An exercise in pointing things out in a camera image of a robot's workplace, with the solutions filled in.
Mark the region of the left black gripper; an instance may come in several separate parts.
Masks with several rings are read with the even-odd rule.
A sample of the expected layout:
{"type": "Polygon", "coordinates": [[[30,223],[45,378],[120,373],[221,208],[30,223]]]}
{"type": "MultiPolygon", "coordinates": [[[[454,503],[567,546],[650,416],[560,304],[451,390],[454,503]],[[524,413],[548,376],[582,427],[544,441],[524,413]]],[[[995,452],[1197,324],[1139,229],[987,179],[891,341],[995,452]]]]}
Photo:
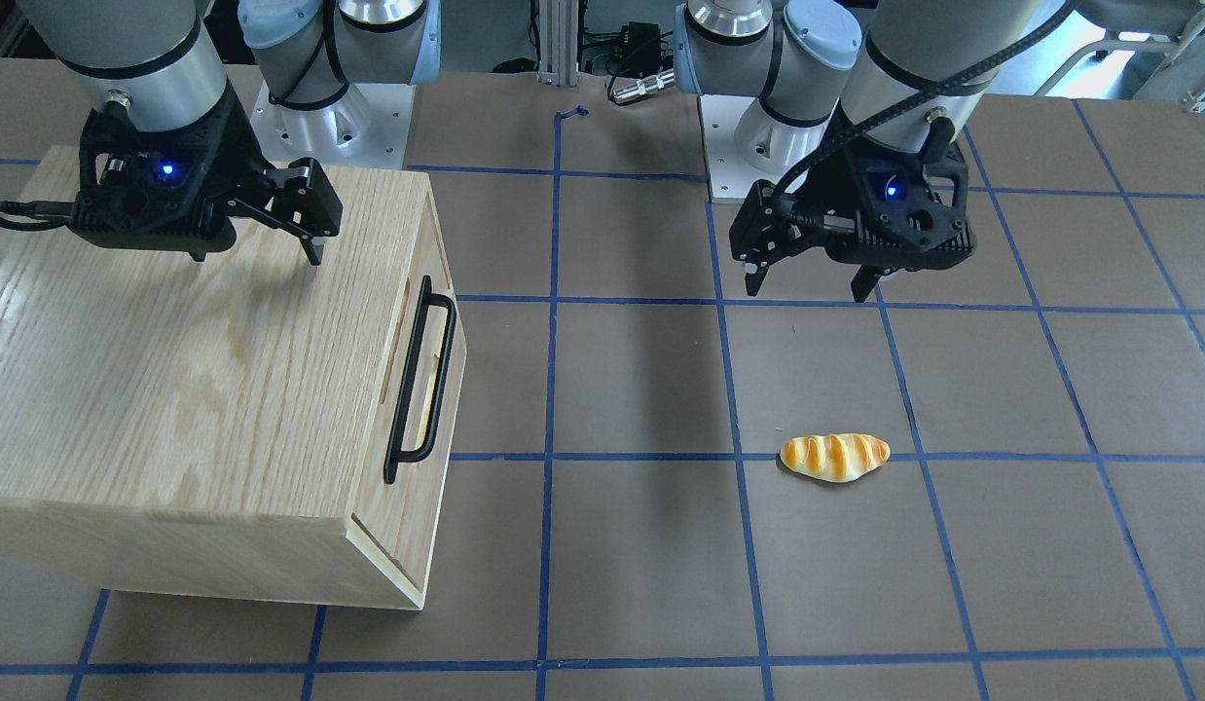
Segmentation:
{"type": "MultiPolygon", "coordinates": [[[[730,226],[731,258],[742,263],[747,296],[758,296],[772,263],[815,247],[823,248],[835,263],[862,263],[860,214],[848,199],[842,173],[829,166],[813,167],[801,185],[781,196],[775,190],[770,179],[754,181],[730,226]]],[[[859,265],[850,283],[853,301],[866,302],[883,279],[899,271],[859,265]]]]}

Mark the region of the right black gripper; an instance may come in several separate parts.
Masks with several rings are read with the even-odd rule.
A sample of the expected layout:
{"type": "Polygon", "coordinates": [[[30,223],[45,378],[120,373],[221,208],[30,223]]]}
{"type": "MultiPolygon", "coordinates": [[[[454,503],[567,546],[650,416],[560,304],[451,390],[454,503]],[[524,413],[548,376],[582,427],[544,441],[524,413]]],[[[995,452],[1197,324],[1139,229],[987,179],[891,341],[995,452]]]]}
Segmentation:
{"type": "MultiPolygon", "coordinates": [[[[223,219],[237,207],[239,217],[294,236],[315,267],[342,226],[343,204],[325,167],[312,157],[282,167],[265,157],[214,157],[208,164],[208,204],[210,235],[223,234],[223,219]]],[[[190,257],[205,263],[207,253],[192,251],[190,257]]]]}

